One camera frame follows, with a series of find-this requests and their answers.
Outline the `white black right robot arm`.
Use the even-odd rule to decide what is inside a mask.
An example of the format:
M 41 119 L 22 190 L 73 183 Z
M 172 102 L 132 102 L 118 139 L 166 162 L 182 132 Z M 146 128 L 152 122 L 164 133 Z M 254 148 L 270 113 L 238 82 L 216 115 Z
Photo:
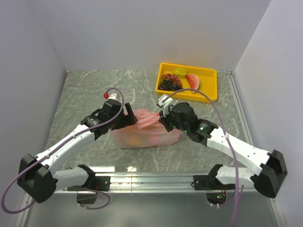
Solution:
M 208 175 L 195 175 L 195 190 L 235 189 L 239 186 L 253 186 L 260 194 L 275 198 L 284 182 L 288 171 L 281 152 L 272 152 L 254 147 L 230 134 L 216 124 L 199 119 L 193 108 L 186 102 L 172 105 L 172 99 L 159 101 L 159 122 L 167 131 L 174 129 L 184 132 L 193 142 L 216 149 L 244 164 L 235 169 L 223 164 L 216 164 Z

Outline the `red strawberry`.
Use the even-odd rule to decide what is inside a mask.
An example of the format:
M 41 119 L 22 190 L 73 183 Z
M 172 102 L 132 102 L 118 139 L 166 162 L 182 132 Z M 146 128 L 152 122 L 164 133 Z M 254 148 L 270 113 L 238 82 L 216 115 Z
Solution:
M 149 147 L 157 147 L 161 145 L 161 137 L 152 135 L 148 138 Z

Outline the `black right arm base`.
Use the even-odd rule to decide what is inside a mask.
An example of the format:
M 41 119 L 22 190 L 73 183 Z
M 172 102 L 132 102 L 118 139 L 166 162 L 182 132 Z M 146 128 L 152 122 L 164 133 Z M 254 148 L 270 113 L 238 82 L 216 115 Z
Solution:
M 205 191 L 206 200 L 215 206 L 220 206 L 226 203 L 226 186 L 220 183 L 215 177 L 208 175 L 193 176 L 191 187 L 196 191 Z

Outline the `pink plastic bag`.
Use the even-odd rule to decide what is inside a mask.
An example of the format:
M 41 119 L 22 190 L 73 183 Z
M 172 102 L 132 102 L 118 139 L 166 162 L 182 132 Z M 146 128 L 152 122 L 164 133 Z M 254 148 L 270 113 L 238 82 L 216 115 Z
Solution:
M 159 123 L 160 115 L 147 109 L 135 109 L 134 115 L 137 118 L 135 125 L 127 126 L 111 131 L 111 135 L 120 148 L 134 148 L 127 145 L 127 140 L 131 137 L 140 137 L 145 145 L 135 148 L 150 148 L 148 138 L 152 135 L 161 137 L 160 146 L 168 146 L 178 142 L 182 131 L 174 129 L 167 132 L 164 126 Z

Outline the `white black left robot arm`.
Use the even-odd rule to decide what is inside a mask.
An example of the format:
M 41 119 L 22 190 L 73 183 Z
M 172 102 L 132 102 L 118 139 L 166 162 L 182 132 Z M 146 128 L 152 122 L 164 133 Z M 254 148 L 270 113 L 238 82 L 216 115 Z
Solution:
M 102 108 L 86 116 L 64 139 L 36 156 L 25 155 L 19 166 L 22 176 L 17 180 L 18 186 L 38 203 L 64 188 L 97 189 L 96 174 L 88 166 L 79 165 L 64 171 L 60 168 L 70 157 L 102 135 L 136 124 L 137 118 L 131 105 L 125 103 L 125 108 L 122 106 L 120 101 L 108 98 Z

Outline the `yellow orange fruit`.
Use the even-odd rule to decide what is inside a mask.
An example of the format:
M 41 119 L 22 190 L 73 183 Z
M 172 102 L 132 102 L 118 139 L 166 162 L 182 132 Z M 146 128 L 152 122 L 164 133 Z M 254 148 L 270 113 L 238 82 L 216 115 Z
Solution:
M 140 137 L 131 137 L 129 140 L 127 140 L 127 145 L 134 148 L 142 147 L 145 145 L 145 142 Z

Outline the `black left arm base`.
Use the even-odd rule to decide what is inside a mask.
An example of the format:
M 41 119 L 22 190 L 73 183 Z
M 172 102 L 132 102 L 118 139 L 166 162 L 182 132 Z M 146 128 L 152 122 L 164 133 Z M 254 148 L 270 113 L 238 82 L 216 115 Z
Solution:
M 87 180 L 84 185 L 76 185 L 68 187 L 68 192 L 76 192 L 77 203 L 81 206 L 93 205 L 97 202 L 97 198 L 104 196 L 106 200 L 101 200 L 104 203 L 101 207 L 107 206 L 111 199 L 107 192 L 110 189 L 110 176 L 94 176 Z

